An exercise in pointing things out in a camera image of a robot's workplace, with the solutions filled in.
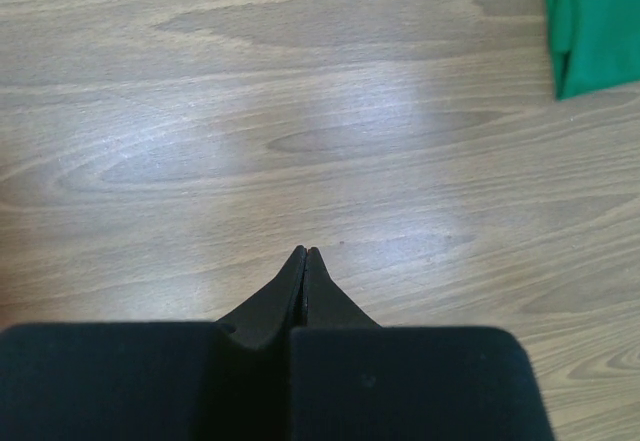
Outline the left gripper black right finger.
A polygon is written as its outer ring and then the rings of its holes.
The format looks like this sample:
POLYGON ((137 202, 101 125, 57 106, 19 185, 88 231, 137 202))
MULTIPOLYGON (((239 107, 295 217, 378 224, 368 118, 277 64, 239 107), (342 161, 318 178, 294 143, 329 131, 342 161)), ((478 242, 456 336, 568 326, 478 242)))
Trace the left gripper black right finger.
POLYGON ((525 349, 487 326, 382 327, 307 255, 290 337, 294 440, 550 440, 525 349))

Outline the green t-shirt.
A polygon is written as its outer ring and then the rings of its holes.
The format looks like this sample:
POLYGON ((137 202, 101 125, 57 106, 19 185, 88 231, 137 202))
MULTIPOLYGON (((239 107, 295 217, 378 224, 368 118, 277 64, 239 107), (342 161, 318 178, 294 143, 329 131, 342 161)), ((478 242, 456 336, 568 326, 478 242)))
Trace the green t-shirt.
POLYGON ((555 96, 639 80, 639 0, 545 0, 555 96))

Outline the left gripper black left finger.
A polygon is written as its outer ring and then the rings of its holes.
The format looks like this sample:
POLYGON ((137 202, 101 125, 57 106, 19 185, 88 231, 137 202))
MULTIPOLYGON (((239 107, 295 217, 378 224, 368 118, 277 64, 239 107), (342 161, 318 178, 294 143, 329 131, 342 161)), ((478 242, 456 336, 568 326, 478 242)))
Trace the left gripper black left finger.
POLYGON ((216 321, 32 323, 1 334, 5 440, 283 440, 306 252, 216 321))

